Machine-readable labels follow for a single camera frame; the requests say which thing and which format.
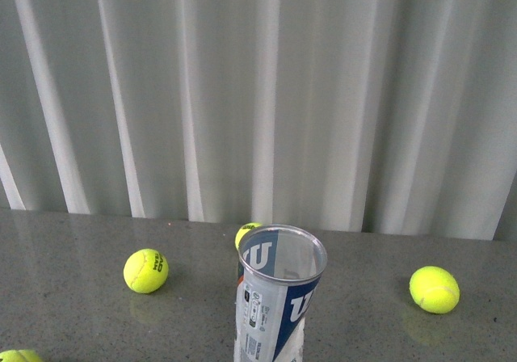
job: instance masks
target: blue label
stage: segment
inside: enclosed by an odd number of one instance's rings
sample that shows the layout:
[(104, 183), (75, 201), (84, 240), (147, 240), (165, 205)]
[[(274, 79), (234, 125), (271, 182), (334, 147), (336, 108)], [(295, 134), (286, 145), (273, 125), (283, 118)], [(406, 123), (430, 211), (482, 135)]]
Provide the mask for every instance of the blue label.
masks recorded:
[(278, 230), (264, 231), (252, 236), (244, 245), (244, 260), (256, 271), (275, 276)]
[(284, 313), (282, 314), (282, 322), (280, 323), (280, 331), (278, 333), (278, 341), (276, 342), (275, 357), (280, 354), (285, 343), (288, 341), (295, 327), (304, 317), (305, 311), (309, 308), (309, 303), (313, 297), (319, 277), (308, 284), (289, 287), (287, 297), (285, 299)]

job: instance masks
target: container rim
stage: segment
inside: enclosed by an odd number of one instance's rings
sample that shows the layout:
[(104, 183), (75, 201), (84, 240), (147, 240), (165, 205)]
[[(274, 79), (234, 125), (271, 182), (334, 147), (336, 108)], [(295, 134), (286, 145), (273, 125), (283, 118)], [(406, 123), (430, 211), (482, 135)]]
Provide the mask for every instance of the container rim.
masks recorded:
[[(319, 253), (321, 254), (321, 257), (322, 257), (321, 261), (318, 264), (318, 269), (314, 275), (303, 278), (303, 279), (282, 279), (279, 277), (266, 275), (266, 274), (262, 273), (261, 271), (258, 271), (256, 269), (254, 269), (253, 267), (251, 267), (248, 264), (248, 262), (244, 260), (244, 253), (242, 251), (244, 250), (244, 247), (246, 246), (246, 242), (251, 240), (252, 237), (255, 236), (256, 234), (260, 234), (264, 231), (273, 231), (273, 230), (287, 231), (289, 233), (305, 237), (314, 244), (314, 246), (317, 248), (317, 250), (319, 251)], [(321, 243), (321, 241), (319, 239), (317, 239), (314, 235), (309, 233), (308, 231), (305, 231), (303, 229), (300, 229), (299, 227), (290, 226), (290, 225), (279, 225), (279, 224), (262, 225), (262, 226), (259, 226), (259, 227), (256, 227), (256, 228), (250, 230), (248, 233), (246, 233), (244, 235), (244, 237), (242, 237), (241, 242), (239, 243), (238, 255), (239, 255), (239, 263), (245, 269), (247, 269), (250, 273), (252, 273), (254, 276), (257, 276), (263, 280), (270, 281), (274, 284), (281, 284), (281, 285), (287, 285), (287, 286), (308, 284), (311, 281), (317, 280), (322, 275), (323, 271), (325, 271), (325, 268), (327, 265), (327, 253), (326, 253), (326, 249), (323, 246), (323, 244)]]

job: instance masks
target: tennis ball seam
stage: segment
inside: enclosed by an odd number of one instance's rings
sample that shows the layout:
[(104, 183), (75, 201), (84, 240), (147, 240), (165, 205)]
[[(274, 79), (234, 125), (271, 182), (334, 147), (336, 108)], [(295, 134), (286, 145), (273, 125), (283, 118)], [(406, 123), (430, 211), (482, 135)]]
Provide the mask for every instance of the tennis ball seam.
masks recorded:
[(147, 264), (147, 255), (146, 255), (145, 251), (142, 251), (142, 254), (144, 255), (144, 262), (142, 263), (142, 266), (140, 267), (140, 270), (138, 272), (136, 272), (135, 276), (132, 278), (131, 289), (132, 289), (132, 285), (135, 283), (135, 281), (137, 281), (138, 276), (140, 275), (140, 273), (144, 269), (144, 266)]
[(24, 354), (22, 354), (21, 352), (19, 352), (19, 350), (18, 350), (17, 352), (18, 352), (18, 355), (19, 355), (19, 356), (21, 356), (25, 362), (30, 362), (27, 358), (25, 358), (25, 355), (24, 355)]
[[(456, 294), (455, 291), (453, 291), (452, 289), (450, 289), (449, 287), (446, 287), (444, 285), (440, 285), (439, 287), (433, 287), (433, 288), (429, 288), (428, 290), (426, 290), (425, 294), (424, 295), (427, 295), (428, 293), (431, 293), (437, 289), (442, 289), (444, 290), (445, 292), (449, 292), (451, 295), (454, 296), (456, 302), (458, 302), (460, 300), (460, 297)], [(423, 302), (426, 300), (426, 297), (423, 296), (422, 299), (420, 299), (420, 302), (418, 303), (418, 305), (422, 306)]]

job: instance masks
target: barcode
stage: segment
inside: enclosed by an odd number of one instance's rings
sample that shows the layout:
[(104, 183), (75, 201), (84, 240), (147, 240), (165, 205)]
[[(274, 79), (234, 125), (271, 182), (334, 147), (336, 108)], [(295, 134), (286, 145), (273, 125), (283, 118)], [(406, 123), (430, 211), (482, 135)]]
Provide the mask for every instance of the barcode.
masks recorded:
[(241, 349), (241, 362), (253, 362), (248, 355)]
[(257, 341), (251, 338), (249, 335), (246, 336), (248, 341), (247, 353), (252, 356), (255, 355), (255, 348), (257, 347)]

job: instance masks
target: speckled surface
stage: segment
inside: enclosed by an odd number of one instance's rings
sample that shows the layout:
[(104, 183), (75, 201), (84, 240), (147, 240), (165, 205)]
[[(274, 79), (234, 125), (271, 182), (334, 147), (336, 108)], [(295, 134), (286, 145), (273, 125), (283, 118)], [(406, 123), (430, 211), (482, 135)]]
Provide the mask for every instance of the speckled surface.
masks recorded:
[[(231, 361), (239, 225), (0, 210), (0, 350), (47, 362)], [(517, 245), (310, 230), (329, 263), (307, 313), (304, 362), (505, 361), (517, 356)], [(169, 260), (166, 284), (130, 291), (138, 249)], [(407, 291), (417, 268), (461, 287), (447, 315)]]

